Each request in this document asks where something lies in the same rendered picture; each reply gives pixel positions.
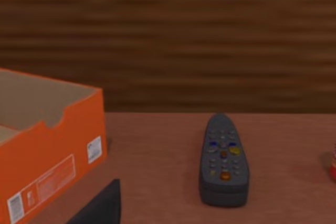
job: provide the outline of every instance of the wooden table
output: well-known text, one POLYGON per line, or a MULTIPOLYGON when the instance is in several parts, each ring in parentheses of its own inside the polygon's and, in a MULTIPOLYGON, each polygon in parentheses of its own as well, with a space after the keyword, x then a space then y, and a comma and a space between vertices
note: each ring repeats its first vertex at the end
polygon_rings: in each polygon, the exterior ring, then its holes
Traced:
POLYGON ((324 224, 336 220, 336 183, 326 172, 336 115, 229 114, 250 165, 245 207, 201 203, 198 166, 210 114, 108 113, 106 162, 31 224, 65 223, 114 178, 122 224, 324 224))

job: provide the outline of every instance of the orange box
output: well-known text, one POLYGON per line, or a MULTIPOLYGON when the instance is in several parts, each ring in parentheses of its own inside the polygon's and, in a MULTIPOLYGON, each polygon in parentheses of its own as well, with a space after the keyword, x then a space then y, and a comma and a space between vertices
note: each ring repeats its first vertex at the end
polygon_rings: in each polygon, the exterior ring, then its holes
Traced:
POLYGON ((0 224, 27 222, 106 156, 101 89, 0 69, 0 224))

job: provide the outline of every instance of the gray remote control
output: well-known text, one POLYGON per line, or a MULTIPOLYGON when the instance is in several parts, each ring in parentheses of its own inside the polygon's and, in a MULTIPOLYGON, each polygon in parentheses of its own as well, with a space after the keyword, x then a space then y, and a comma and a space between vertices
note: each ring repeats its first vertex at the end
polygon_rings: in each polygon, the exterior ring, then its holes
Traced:
POLYGON ((213 115, 202 147, 199 193, 203 203, 239 207, 247 201, 249 168, 237 129, 223 114, 213 115))

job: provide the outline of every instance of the wooden wall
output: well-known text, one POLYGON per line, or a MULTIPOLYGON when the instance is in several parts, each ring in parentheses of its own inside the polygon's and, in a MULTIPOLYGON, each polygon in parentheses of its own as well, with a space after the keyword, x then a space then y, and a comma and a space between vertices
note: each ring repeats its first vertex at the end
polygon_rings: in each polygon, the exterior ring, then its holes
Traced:
POLYGON ((336 0, 0 0, 0 67, 110 111, 336 111, 336 0))

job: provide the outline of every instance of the remote control base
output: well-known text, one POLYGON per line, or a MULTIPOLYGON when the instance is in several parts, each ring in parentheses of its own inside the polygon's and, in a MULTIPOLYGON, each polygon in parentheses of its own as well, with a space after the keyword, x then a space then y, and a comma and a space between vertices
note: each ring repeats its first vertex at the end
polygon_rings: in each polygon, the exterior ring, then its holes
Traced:
POLYGON ((201 201, 207 205, 215 207, 241 207, 247 202, 248 192, 243 193, 218 193, 208 190, 206 188, 200 188, 199 194, 201 201))

